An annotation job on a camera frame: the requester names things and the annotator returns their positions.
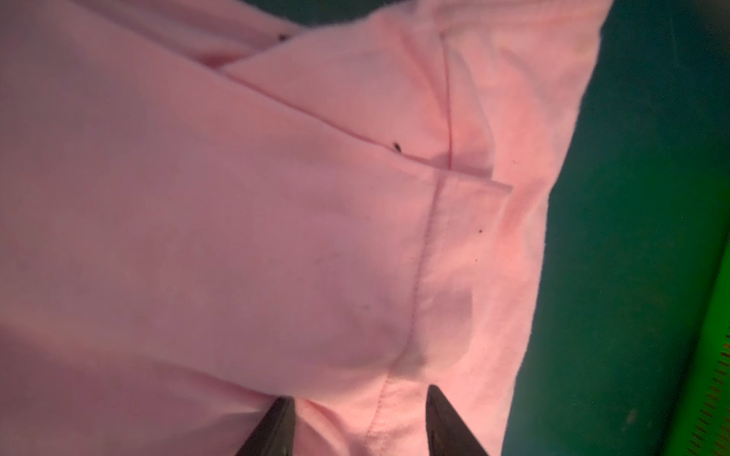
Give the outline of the green plastic basket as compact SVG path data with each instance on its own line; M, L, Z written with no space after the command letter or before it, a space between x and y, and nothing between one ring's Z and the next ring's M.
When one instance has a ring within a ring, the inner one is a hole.
M662 454L729 456L728 241L701 314L696 345Z

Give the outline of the pink t-shirt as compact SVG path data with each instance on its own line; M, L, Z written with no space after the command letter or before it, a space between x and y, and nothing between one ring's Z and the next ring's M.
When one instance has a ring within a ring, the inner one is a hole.
M608 1L1 5L1 451L501 453Z

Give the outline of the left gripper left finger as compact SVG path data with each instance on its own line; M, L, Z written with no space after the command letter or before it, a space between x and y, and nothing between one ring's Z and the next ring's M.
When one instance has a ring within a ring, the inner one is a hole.
M237 456L292 456L296 429L295 400L279 397L254 428Z

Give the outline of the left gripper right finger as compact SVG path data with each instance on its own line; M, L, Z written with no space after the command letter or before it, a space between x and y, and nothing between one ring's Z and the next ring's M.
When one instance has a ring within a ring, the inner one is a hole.
M425 409L431 456L489 455L436 385L429 385Z

